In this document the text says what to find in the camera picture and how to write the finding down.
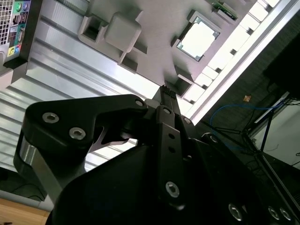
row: metal frame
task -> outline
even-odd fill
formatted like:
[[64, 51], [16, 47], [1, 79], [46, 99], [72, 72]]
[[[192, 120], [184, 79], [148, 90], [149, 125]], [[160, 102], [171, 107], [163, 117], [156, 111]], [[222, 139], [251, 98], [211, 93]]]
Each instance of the metal frame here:
[[198, 123], [299, 9], [300, 0], [280, 1], [186, 116]]
[[[257, 123], [256, 123], [256, 121], [254, 121], [252, 124], [250, 124], [250, 126], [249, 126], [250, 129], [241, 131], [240, 135], [245, 140], [245, 142], [249, 145], [249, 148], [255, 154], [254, 157], [261, 164], [261, 167], [264, 170], [264, 172], [267, 174], [268, 178], [274, 183], [275, 189], [278, 191], [278, 193], [281, 195], [284, 202], [289, 206], [290, 210], [298, 218], [298, 221], [299, 221], [299, 219], [300, 219], [300, 206], [297, 204], [297, 202], [295, 201], [293, 196], [287, 190], [287, 188], [285, 187], [283, 182], [277, 176], [277, 174], [273, 170], [272, 166], [269, 164], [269, 162], [267, 161], [267, 159], [263, 155], [264, 146], [265, 146], [265, 143], [266, 143], [266, 140], [267, 140], [267, 137], [268, 137], [268, 133], [269, 133], [270, 126], [271, 126], [272, 120], [274, 118], [274, 115], [275, 115], [275, 113], [280, 112], [283, 107], [285, 107], [285, 105], [282, 105], [281, 107], [279, 107], [277, 109], [273, 109], [273, 110], [269, 111]], [[213, 129], [214, 131], [218, 132], [219, 134], [223, 135], [224, 137], [228, 138], [230, 141], [234, 142], [235, 144], [237, 144], [237, 145], [239, 145], [243, 148], [246, 148], [241, 143], [237, 142], [236, 140], [232, 139], [231, 137], [229, 137], [228, 135], [226, 135], [222, 131], [220, 131], [220, 129], [221, 129], [224, 132], [232, 133], [231, 129], [216, 128], [216, 127], [213, 127], [210, 124], [208, 124], [208, 123], [206, 123], [202, 120], [200, 122], [202, 124], [208, 126], [209, 128]], [[259, 126], [261, 126], [264, 123], [267, 123], [266, 131], [265, 131], [265, 134], [264, 134], [264, 137], [263, 137], [263, 142], [262, 142], [261, 148], [257, 149], [257, 147], [253, 144], [253, 142], [249, 138], [249, 134], [252, 133], [254, 130], [256, 130]]]
[[27, 19], [26, 32], [19, 57], [4, 63], [4, 67], [14, 70], [11, 83], [24, 77], [27, 72], [27, 65], [30, 60], [32, 43], [35, 38], [36, 28], [40, 19], [43, 0], [31, 0], [30, 10]]

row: rectangular slot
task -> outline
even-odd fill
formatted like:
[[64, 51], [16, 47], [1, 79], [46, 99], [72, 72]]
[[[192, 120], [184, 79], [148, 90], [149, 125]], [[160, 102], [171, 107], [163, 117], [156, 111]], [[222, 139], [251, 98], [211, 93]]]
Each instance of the rectangular slot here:
[[19, 18], [20, 18], [20, 15], [15, 15], [14, 16], [14, 18], [12, 20], [12, 26], [19, 24]]
[[99, 33], [100, 25], [101, 25], [101, 21], [92, 17], [90, 23], [88, 24], [88, 27], [86, 28], [83, 34], [95, 41]]

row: black cable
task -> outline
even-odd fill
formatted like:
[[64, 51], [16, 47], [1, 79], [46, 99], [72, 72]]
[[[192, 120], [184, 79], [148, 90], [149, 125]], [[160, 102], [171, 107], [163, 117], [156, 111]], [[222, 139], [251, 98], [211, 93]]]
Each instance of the black cable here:
[[43, 200], [42, 200], [39, 196], [37, 196], [37, 195], [33, 195], [33, 196], [28, 197], [28, 198], [33, 198], [33, 197], [38, 198], [39, 200], [41, 200], [41, 202], [43, 201]]
[[43, 195], [41, 189], [39, 189], [39, 187], [36, 186], [35, 184], [23, 184], [23, 185], [17, 187], [16, 189], [12, 190], [10, 193], [14, 193], [16, 190], [18, 190], [18, 189], [20, 189], [20, 188], [22, 188], [24, 186], [27, 186], [27, 185], [32, 185], [32, 186], [36, 187], [38, 189], [38, 191], [41, 193], [42, 197], [45, 199], [45, 196]]
[[299, 162], [297, 162], [297, 163], [294, 163], [294, 164], [292, 164], [291, 166], [294, 166], [294, 165], [296, 165], [296, 164], [298, 164], [298, 163], [300, 163], [300, 161], [299, 161]]

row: screw hole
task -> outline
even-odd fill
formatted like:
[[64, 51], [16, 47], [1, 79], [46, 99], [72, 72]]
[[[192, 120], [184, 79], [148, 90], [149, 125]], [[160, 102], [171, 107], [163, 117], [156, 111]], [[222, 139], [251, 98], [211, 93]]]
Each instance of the screw hole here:
[[169, 151], [170, 151], [171, 153], [175, 153], [175, 149], [172, 148], [172, 147], [169, 147]]
[[138, 105], [138, 106], [143, 106], [143, 102], [141, 102], [140, 100], [136, 100], [135, 103]]
[[48, 120], [55, 120], [55, 116], [49, 115], [49, 116], [47, 116], [47, 119], [48, 119]]
[[164, 108], [164, 112], [167, 114], [171, 114], [170, 110], [168, 110], [167, 108]]
[[79, 130], [76, 130], [76, 131], [74, 131], [74, 135], [76, 135], [76, 136], [81, 136], [81, 135], [82, 135], [82, 132], [79, 131]]

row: wooden surface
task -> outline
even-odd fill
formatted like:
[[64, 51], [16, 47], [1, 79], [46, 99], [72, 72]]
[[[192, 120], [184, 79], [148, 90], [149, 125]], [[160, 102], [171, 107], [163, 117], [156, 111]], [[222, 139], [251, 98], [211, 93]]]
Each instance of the wooden surface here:
[[0, 225], [45, 225], [49, 212], [0, 199]]

